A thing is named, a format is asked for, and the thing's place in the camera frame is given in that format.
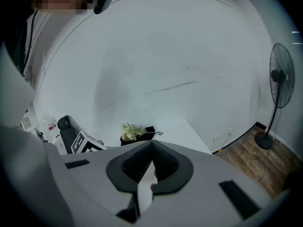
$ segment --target electrical outlet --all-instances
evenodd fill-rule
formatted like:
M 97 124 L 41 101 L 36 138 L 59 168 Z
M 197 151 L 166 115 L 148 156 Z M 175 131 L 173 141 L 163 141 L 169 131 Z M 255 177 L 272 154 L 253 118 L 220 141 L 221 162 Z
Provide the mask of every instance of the electrical outlet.
M 221 138 L 221 134 L 218 134 L 214 137 L 213 143 L 219 141 Z
M 230 128 L 230 129 L 228 130 L 228 136 L 231 136 L 232 133 L 233 133 L 233 128 Z

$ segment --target white wall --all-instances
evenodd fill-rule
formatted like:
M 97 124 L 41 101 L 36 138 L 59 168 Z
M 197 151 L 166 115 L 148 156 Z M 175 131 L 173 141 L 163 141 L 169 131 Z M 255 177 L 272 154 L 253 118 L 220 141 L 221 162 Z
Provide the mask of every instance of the white wall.
M 120 0 L 77 26 L 70 21 L 83 17 L 71 18 L 61 30 L 66 37 L 38 46 L 40 63 L 51 55 L 46 74 L 36 77 L 38 117 L 68 114 L 106 145 L 122 123 L 161 130 L 179 120 L 211 151 L 233 141 L 257 120 L 261 55 L 237 5 L 221 1 Z
M 256 80 L 253 82 L 253 90 L 250 93 L 252 96 L 251 103 L 257 104 L 257 107 L 253 107 L 258 109 L 257 121 L 264 125 L 269 125 L 274 104 L 271 98 L 268 76 L 270 53 L 274 44 L 266 25 L 251 0 L 233 1 L 238 5 L 239 13 L 246 18 L 247 26 L 250 27 L 250 32 L 253 37 L 252 43 L 254 43 L 258 49 L 258 57 L 255 58 L 257 68 L 254 78 Z

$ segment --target person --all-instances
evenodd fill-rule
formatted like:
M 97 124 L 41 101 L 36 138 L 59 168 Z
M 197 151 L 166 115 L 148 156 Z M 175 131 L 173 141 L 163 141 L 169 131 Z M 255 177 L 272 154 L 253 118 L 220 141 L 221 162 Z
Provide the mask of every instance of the person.
M 92 0 L 14 0 L 10 2 L 9 8 L 4 10 L 6 19 L 1 42 L 5 42 L 8 53 L 21 74 L 25 68 L 27 20 L 34 11 L 73 12 L 86 9 L 88 3 L 92 3 Z

